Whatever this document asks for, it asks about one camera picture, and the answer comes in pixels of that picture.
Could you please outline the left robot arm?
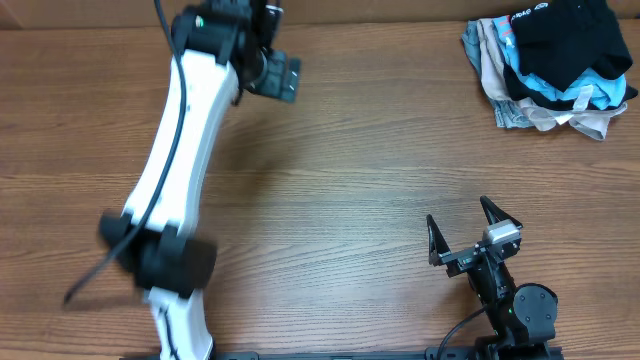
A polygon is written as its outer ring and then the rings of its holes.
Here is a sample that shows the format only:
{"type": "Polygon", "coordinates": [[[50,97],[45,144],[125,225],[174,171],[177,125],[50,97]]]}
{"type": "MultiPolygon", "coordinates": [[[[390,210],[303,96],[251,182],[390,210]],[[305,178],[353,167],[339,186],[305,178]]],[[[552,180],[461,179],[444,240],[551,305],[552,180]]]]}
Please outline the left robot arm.
{"type": "Polygon", "coordinates": [[[242,95],[294,102],[301,62],[276,50],[279,2],[204,1],[161,25],[171,51],[167,99],[149,157],[118,216],[103,215],[106,262],[129,273],[149,305],[160,359],[212,359],[204,290],[217,248],[196,239],[207,167],[242,95]]]}

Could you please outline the black t-shirt with logo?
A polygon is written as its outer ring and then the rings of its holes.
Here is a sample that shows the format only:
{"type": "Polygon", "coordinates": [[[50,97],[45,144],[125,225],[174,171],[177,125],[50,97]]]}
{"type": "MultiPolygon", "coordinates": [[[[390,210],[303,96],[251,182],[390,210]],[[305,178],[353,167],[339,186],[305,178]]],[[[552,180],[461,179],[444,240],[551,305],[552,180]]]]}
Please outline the black t-shirt with logo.
{"type": "Polygon", "coordinates": [[[633,65],[605,0],[553,0],[510,16],[519,71],[565,91],[586,70],[616,80],[633,65]]]}

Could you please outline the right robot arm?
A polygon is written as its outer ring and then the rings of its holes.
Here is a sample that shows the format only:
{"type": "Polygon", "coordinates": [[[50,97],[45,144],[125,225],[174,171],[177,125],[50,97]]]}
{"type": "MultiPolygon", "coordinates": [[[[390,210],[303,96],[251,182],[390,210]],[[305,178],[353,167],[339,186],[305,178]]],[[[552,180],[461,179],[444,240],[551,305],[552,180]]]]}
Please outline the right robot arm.
{"type": "Polygon", "coordinates": [[[488,225],[472,247],[454,252],[434,217],[428,215],[428,262],[444,266],[450,278],[466,275],[481,308],[456,324],[440,342],[434,357],[447,357],[453,336],[478,316],[487,316],[491,336],[479,337],[465,351],[467,359],[561,359],[562,350],[549,346],[556,336],[558,296],[538,283],[518,285],[506,260],[521,249],[523,224],[486,196],[480,197],[488,225]]]}

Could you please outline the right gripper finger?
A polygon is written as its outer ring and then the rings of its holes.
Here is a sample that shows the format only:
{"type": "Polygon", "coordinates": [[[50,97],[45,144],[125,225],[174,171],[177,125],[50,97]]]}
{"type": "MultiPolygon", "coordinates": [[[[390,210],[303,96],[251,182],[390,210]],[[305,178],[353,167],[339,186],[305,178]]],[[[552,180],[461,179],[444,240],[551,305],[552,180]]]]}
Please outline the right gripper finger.
{"type": "Polygon", "coordinates": [[[428,228],[429,259],[441,260],[450,254],[450,248],[431,214],[426,217],[426,222],[428,228]]]}
{"type": "Polygon", "coordinates": [[[509,220],[518,229],[523,228],[523,225],[519,220],[498,207],[489,197],[482,195],[480,197],[480,203],[489,225],[494,225],[501,221],[509,220]]]}

